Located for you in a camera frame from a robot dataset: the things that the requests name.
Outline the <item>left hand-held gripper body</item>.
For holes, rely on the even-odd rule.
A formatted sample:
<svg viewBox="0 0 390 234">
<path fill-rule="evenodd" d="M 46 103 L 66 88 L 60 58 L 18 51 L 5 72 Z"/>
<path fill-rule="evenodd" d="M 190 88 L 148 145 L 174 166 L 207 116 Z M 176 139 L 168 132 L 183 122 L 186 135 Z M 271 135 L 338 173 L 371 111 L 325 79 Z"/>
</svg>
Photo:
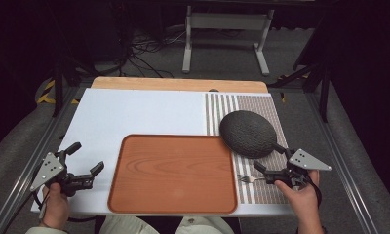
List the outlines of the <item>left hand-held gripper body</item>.
<svg viewBox="0 0 390 234">
<path fill-rule="evenodd" d="M 67 155 L 73 153 L 73 149 L 62 150 L 58 153 L 49 152 L 40 163 L 29 190 L 34 192 L 43 185 L 50 187 L 53 183 L 58 183 L 60 191 L 67 197 L 72 197 L 79 190 L 92 189 L 95 178 L 93 173 L 74 175 L 67 171 L 65 159 Z"/>
</svg>

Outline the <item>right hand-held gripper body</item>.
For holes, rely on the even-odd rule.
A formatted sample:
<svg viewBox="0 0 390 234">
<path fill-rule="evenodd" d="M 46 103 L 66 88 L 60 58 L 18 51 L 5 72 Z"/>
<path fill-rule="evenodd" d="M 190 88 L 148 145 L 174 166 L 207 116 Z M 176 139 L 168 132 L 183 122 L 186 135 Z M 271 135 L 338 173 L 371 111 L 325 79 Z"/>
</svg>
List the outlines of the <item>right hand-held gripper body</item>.
<svg viewBox="0 0 390 234">
<path fill-rule="evenodd" d="M 280 171 L 266 171 L 264 176 L 267 184 L 273 184 L 276 180 L 282 181 L 289 188 L 305 185 L 310 177 L 311 170 L 330 171 L 331 166 L 312 156 L 302 149 L 296 151 L 287 149 L 286 167 Z"/>
</svg>

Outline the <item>silver fork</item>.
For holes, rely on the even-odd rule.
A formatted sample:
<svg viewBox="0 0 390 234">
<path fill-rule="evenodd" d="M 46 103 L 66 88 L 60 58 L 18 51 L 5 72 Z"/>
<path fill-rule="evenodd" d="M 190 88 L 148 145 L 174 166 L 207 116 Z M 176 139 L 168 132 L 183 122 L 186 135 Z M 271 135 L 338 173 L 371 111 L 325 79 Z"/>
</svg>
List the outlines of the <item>silver fork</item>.
<svg viewBox="0 0 390 234">
<path fill-rule="evenodd" d="M 237 179 L 244 183 L 254 183 L 257 180 L 265 180 L 265 177 L 254 177 L 252 175 L 237 175 Z"/>
</svg>

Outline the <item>dark grey textured oval plate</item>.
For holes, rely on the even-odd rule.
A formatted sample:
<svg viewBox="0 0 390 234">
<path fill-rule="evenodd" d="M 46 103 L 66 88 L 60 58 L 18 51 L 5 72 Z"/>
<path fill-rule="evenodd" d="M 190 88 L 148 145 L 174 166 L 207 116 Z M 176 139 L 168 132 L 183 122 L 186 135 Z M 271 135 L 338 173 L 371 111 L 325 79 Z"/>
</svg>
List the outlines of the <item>dark grey textured oval plate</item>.
<svg viewBox="0 0 390 234">
<path fill-rule="evenodd" d="M 266 157 L 278 147 L 272 124 L 261 115 L 247 110 L 225 115 L 220 121 L 219 133 L 232 151 L 251 159 Z"/>
</svg>

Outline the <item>person's left hand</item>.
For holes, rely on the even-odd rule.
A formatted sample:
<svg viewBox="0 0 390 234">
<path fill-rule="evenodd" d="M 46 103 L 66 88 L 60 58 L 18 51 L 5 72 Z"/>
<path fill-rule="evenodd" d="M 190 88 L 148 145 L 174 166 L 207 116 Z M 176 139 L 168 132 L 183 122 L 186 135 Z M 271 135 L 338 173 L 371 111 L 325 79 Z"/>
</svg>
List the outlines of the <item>person's left hand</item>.
<svg viewBox="0 0 390 234">
<path fill-rule="evenodd" d="M 53 183 L 43 189 L 45 195 L 45 211 L 40 225 L 43 227 L 63 230 L 69 218 L 67 197 L 61 193 L 58 183 Z"/>
</svg>

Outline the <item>person's right hand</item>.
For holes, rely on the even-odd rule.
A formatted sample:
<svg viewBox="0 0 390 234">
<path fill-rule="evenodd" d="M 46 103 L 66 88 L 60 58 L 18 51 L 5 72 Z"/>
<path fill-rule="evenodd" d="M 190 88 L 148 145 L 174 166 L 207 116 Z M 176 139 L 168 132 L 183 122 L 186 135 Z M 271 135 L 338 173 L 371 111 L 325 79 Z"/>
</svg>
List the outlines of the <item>person's right hand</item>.
<svg viewBox="0 0 390 234">
<path fill-rule="evenodd" d="M 280 180 L 276 180 L 274 184 L 288 198 L 298 218 L 298 224 L 309 222 L 321 224 L 318 198 L 312 185 L 306 185 L 300 190 L 293 190 Z"/>
</svg>

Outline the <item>striped brown white placemat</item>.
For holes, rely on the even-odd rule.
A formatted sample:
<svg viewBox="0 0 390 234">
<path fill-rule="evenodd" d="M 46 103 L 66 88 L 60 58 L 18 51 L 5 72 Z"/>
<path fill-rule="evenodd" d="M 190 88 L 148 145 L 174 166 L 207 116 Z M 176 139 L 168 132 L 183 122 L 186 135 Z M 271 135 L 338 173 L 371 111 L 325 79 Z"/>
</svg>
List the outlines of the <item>striped brown white placemat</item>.
<svg viewBox="0 0 390 234">
<path fill-rule="evenodd" d="M 288 147 L 281 127 L 275 104 L 269 94 L 247 96 L 240 94 L 205 94 L 206 134 L 219 135 L 219 124 L 222 118 L 236 110 L 249 110 L 263 116 L 273 126 L 277 141 L 280 145 Z M 238 200 L 242 205 L 255 204 L 287 204 L 284 195 L 272 184 L 264 180 L 253 183 L 242 182 L 237 175 L 261 177 L 261 173 L 253 166 L 253 159 L 232 154 Z"/>
</svg>

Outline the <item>yellow black floor tape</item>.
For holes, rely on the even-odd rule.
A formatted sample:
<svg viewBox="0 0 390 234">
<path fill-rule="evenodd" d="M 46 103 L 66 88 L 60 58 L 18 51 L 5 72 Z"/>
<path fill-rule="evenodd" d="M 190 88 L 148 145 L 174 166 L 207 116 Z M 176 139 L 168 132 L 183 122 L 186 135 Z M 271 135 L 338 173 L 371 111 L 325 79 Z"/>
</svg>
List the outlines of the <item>yellow black floor tape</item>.
<svg viewBox="0 0 390 234">
<path fill-rule="evenodd" d="M 49 94 L 52 90 L 52 88 L 55 85 L 54 80 L 50 80 L 47 85 L 45 86 L 43 92 L 41 93 L 40 97 L 37 99 L 37 103 L 50 103 L 55 104 L 56 100 L 53 97 L 49 97 Z"/>
</svg>

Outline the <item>black tripod stand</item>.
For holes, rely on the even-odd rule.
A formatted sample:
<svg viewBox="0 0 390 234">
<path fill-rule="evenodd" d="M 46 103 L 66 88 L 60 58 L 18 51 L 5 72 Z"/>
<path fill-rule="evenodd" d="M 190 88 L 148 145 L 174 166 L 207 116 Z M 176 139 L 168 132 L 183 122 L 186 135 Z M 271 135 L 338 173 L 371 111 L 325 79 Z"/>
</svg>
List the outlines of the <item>black tripod stand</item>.
<svg viewBox="0 0 390 234">
<path fill-rule="evenodd" d="M 77 68 L 81 68 L 88 75 L 99 76 L 99 73 L 92 66 L 70 56 L 60 56 L 53 69 L 55 81 L 54 117 L 57 117 L 63 108 L 63 81 L 66 81 L 70 87 L 77 87 L 81 82 L 80 72 L 77 71 Z"/>
<path fill-rule="evenodd" d="M 301 89 L 305 93 L 313 93 L 318 86 L 320 89 L 319 114 L 324 122 L 327 120 L 328 95 L 330 88 L 330 24 L 332 16 L 324 13 L 318 22 L 310 39 L 298 56 L 293 65 L 294 73 L 286 76 L 282 75 L 275 83 L 268 84 L 268 88 L 281 88 L 297 78 L 307 75 L 302 83 Z"/>
</svg>

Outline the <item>person's light trousers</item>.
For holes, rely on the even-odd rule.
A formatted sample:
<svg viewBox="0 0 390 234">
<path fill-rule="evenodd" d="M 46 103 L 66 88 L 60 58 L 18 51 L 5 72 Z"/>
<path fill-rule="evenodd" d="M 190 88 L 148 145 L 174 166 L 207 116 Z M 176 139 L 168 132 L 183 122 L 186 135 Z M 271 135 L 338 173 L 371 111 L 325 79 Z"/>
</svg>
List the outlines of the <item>person's light trousers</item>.
<svg viewBox="0 0 390 234">
<path fill-rule="evenodd" d="M 221 217 L 184 216 L 179 224 L 168 219 L 164 225 L 171 228 L 171 234 L 235 234 L 235 230 Z M 98 234 L 167 234 L 161 228 L 131 215 L 109 215 Z"/>
</svg>

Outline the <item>white table mat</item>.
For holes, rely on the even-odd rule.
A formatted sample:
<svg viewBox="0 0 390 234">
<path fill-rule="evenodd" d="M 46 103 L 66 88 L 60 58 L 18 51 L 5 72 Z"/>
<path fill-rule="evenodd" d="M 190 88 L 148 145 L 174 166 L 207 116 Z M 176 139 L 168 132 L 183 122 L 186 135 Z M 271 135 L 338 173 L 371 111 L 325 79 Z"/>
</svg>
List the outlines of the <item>white table mat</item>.
<svg viewBox="0 0 390 234">
<path fill-rule="evenodd" d="M 74 174 L 102 161 L 93 188 L 77 192 L 69 204 L 77 215 L 291 215 L 287 204 L 242 205 L 231 214 L 116 214 L 107 205 L 122 141 L 129 135 L 207 136 L 205 94 L 209 92 L 88 89 L 61 142 L 82 147 L 66 159 Z"/>
</svg>

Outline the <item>brown wooden tray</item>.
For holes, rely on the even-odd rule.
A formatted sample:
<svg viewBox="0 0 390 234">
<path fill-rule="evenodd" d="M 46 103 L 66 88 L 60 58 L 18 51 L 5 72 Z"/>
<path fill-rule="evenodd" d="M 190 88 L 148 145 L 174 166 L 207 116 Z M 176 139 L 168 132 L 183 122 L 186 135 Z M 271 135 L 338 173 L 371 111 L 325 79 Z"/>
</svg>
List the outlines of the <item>brown wooden tray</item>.
<svg viewBox="0 0 390 234">
<path fill-rule="evenodd" d="M 107 205 L 116 214 L 231 214 L 232 153 L 218 136 L 126 136 Z"/>
</svg>

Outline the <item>white metal stand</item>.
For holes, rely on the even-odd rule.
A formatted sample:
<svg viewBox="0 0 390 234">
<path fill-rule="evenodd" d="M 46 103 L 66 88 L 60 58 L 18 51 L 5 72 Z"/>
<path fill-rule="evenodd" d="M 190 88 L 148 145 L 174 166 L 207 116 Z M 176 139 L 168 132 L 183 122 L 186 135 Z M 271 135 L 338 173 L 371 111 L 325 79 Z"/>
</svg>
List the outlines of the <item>white metal stand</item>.
<svg viewBox="0 0 390 234">
<path fill-rule="evenodd" d="M 253 44 L 257 62 L 263 76 L 270 74 L 263 48 L 268 36 L 274 10 L 263 15 L 242 15 L 229 13 L 194 13 L 192 7 L 186 8 L 185 18 L 185 48 L 182 62 L 182 72 L 189 73 L 191 67 L 193 29 L 231 29 L 260 31 L 260 40 Z"/>
</svg>

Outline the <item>aluminium rail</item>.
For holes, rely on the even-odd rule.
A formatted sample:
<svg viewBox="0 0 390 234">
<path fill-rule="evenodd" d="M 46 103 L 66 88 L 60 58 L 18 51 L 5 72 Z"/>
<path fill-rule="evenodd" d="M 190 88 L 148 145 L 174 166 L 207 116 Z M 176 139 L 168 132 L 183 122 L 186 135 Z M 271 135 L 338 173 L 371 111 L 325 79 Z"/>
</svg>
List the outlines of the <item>aluminium rail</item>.
<svg viewBox="0 0 390 234">
<path fill-rule="evenodd" d="M 50 103 L 39 103 L 0 142 L 0 234 L 21 234 L 38 222 L 30 208 L 29 184 L 35 167 L 58 150 L 81 98 L 82 88 L 68 88 L 63 108 L 55 114 Z"/>
<path fill-rule="evenodd" d="M 366 206 L 361 192 L 352 176 L 347 164 L 341 154 L 329 124 L 326 123 L 321 114 L 319 113 L 319 104 L 316 97 L 313 94 L 306 94 L 307 102 L 310 105 L 310 109 L 315 115 L 316 122 L 321 129 L 325 141 L 329 146 L 331 152 L 331 160 L 335 166 L 335 170 L 343 184 L 344 190 L 350 200 L 351 206 L 355 211 L 355 214 L 361 224 L 361 227 L 365 234 L 378 234 L 376 225 L 372 220 L 371 214 Z"/>
</svg>

